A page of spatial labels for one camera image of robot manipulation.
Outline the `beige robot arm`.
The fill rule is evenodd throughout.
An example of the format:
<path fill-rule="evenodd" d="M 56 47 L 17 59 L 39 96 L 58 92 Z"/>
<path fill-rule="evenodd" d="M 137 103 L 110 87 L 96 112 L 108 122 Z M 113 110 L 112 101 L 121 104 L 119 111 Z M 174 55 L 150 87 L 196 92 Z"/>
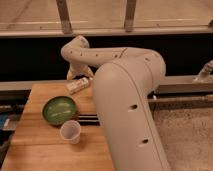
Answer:
<path fill-rule="evenodd" d="M 91 77 L 93 102 L 115 171 L 171 171 L 147 96 L 164 80 L 166 65 L 144 48 L 92 48 L 77 36 L 61 48 L 67 77 Z"/>

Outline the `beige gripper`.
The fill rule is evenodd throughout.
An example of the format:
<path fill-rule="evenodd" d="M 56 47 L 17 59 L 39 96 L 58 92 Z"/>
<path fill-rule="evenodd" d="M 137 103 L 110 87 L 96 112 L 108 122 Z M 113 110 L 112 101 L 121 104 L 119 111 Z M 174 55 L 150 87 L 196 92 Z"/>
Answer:
<path fill-rule="evenodd" d="M 72 80 L 76 76 L 84 75 L 89 78 L 93 78 L 94 74 L 88 65 L 80 63 L 71 63 L 67 72 L 67 79 Z"/>

